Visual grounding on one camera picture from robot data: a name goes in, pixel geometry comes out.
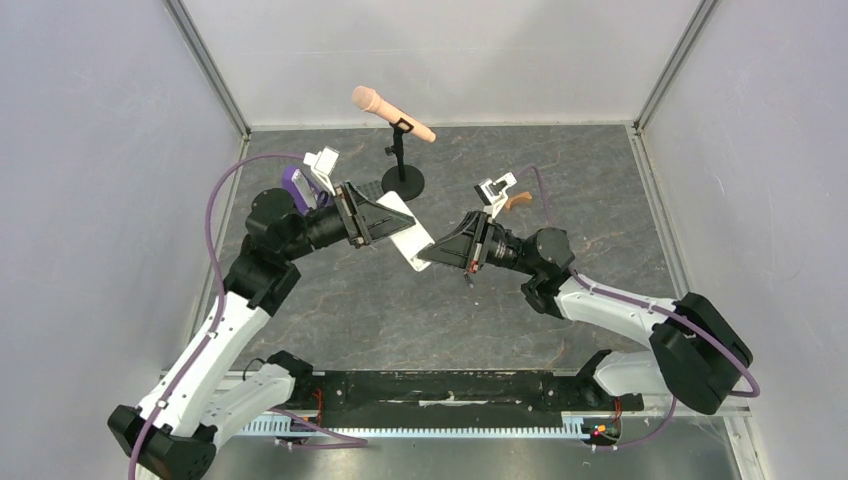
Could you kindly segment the white remote control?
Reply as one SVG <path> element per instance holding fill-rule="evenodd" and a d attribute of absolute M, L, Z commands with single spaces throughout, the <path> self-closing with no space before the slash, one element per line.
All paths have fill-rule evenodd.
<path fill-rule="evenodd" d="M 420 223 L 418 217 L 395 191 L 385 193 L 377 200 L 377 203 L 405 214 L 414 220 L 413 226 L 393 233 L 389 236 L 389 239 L 414 271 L 421 272 L 427 269 L 431 265 L 431 261 L 419 258 L 418 254 L 425 248 L 433 246 L 435 240 Z"/>

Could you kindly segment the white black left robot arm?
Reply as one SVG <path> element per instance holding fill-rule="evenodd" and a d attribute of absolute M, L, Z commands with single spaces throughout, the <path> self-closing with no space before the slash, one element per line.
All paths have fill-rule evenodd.
<path fill-rule="evenodd" d="M 258 194 L 247 235 L 228 273 L 216 275 L 218 295 L 201 329 L 171 370 L 136 406 L 118 406 L 108 427 L 130 458 L 128 476 L 141 469 L 161 479 L 200 479 L 217 452 L 245 426 L 285 403 L 301 408 L 313 398 L 312 379 L 271 360 L 226 393 L 216 393 L 229 368 L 279 310 L 301 275 L 295 260 L 340 241 L 356 248 L 390 239 L 416 271 L 419 252 L 434 240 L 395 192 L 373 201 L 348 182 L 332 203 L 302 214 L 282 188 Z"/>

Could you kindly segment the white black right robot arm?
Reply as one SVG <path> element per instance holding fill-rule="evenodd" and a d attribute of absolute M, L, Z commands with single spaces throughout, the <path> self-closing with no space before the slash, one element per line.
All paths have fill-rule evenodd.
<path fill-rule="evenodd" d="M 756 398 L 753 354 L 718 309 L 694 292 L 657 298 L 606 286 L 578 273 L 566 231 L 553 227 L 521 238 L 489 214 L 472 211 L 425 246 L 424 261 L 475 273 L 496 266 L 528 275 L 521 292 L 537 313 L 583 322 L 626 337 L 643 351 L 608 353 L 577 382 L 580 400 L 602 408 L 616 396 L 669 394 L 705 415 L 727 397 Z"/>

